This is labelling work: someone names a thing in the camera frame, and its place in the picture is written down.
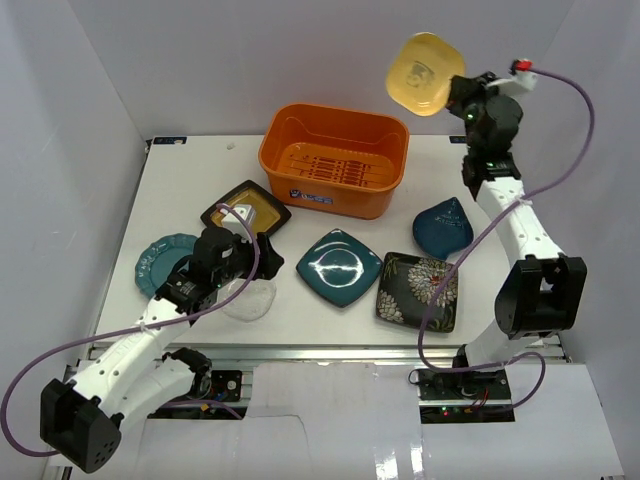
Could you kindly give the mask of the dark teal square plate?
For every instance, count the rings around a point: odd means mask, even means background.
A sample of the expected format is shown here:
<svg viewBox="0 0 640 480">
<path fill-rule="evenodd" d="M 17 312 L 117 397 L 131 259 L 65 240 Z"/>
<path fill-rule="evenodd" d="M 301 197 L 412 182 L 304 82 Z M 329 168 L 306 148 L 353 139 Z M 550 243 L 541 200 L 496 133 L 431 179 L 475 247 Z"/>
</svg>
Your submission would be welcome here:
<svg viewBox="0 0 640 480">
<path fill-rule="evenodd" d="M 381 258 L 341 229 L 320 238 L 298 261 L 296 271 L 319 297 L 345 308 L 362 297 L 378 278 Z"/>
</svg>

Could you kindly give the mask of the small yellow square dish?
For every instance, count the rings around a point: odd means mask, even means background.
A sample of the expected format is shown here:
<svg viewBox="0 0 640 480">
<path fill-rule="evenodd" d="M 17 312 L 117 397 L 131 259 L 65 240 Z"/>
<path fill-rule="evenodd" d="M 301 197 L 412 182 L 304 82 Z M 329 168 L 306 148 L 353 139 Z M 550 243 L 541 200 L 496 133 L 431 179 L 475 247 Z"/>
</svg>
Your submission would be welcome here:
<svg viewBox="0 0 640 480">
<path fill-rule="evenodd" d="M 453 76 L 464 76 L 463 55 L 441 37 L 413 35 L 401 48 L 386 75 L 388 95 L 421 117 L 437 114 L 447 104 Z"/>
</svg>

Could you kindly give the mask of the clear glass plate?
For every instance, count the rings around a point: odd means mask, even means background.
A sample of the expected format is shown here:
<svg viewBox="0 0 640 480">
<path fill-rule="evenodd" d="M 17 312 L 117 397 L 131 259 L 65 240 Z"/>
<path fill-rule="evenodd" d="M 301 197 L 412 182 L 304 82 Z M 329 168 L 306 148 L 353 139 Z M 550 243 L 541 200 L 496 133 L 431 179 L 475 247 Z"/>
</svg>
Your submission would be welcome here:
<svg viewBox="0 0 640 480">
<path fill-rule="evenodd" d="M 252 280 L 243 292 L 222 308 L 222 312 L 238 321 L 252 322 L 271 308 L 277 288 L 272 280 Z"/>
</svg>

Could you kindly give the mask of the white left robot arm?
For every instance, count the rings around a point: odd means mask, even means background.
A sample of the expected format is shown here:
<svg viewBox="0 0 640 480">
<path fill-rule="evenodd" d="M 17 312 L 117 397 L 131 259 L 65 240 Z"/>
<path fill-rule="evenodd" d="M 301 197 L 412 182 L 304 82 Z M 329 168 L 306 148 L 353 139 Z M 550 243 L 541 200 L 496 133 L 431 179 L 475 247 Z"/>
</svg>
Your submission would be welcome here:
<svg viewBox="0 0 640 480">
<path fill-rule="evenodd" d="M 238 278 L 270 280 L 283 263 L 264 232 L 247 240 L 223 227 L 205 228 L 131 333 L 68 381 L 54 379 L 44 387 L 41 439 L 92 474 L 111 459 L 128 427 L 178 397 L 205 396 L 210 361 L 187 348 L 168 354 L 166 347 L 216 305 L 222 287 Z"/>
</svg>

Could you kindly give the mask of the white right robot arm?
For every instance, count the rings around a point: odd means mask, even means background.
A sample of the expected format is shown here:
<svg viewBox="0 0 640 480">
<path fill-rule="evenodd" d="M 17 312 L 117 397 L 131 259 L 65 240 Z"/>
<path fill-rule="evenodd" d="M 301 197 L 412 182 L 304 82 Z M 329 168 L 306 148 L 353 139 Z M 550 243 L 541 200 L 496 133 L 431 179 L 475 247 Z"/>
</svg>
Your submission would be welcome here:
<svg viewBox="0 0 640 480">
<path fill-rule="evenodd" d="M 539 221 L 511 153 L 523 111 L 516 100 L 537 76 L 523 68 L 508 79 L 487 72 L 451 79 L 447 110 L 465 124 L 463 182 L 489 217 L 511 270 L 494 301 L 494 319 L 454 358 L 453 390 L 472 399 L 484 391 L 484 369 L 502 368 L 540 338 L 571 329 L 576 321 L 587 267 L 566 255 Z"/>
</svg>

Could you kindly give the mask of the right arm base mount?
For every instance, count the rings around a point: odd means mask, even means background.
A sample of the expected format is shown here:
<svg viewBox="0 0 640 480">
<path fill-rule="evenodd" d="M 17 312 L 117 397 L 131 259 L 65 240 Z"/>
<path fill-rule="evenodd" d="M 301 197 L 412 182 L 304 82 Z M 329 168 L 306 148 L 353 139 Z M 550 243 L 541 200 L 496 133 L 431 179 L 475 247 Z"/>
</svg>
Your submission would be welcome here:
<svg viewBox="0 0 640 480">
<path fill-rule="evenodd" d="M 407 380 L 417 389 L 423 425 L 515 421 L 505 370 L 438 373 L 420 368 Z"/>
</svg>

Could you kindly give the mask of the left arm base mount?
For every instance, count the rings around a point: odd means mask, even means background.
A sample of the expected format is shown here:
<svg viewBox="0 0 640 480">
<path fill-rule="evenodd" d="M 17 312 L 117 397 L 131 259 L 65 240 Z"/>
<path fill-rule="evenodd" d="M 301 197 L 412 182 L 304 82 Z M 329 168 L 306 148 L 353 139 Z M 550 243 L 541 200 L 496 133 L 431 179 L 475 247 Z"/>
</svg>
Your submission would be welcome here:
<svg viewBox="0 0 640 480">
<path fill-rule="evenodd" d="M 217 402 L 238 402 L 241 398 L 242 372 L 240 370 L 215 370 L 211 360 L 203 353 L 182 347 L 161 357 L 186 364 L 194 379 L 190 389 L 171 400 L 172 403 L 186 400 L 213 400 Z"/>
</svg>

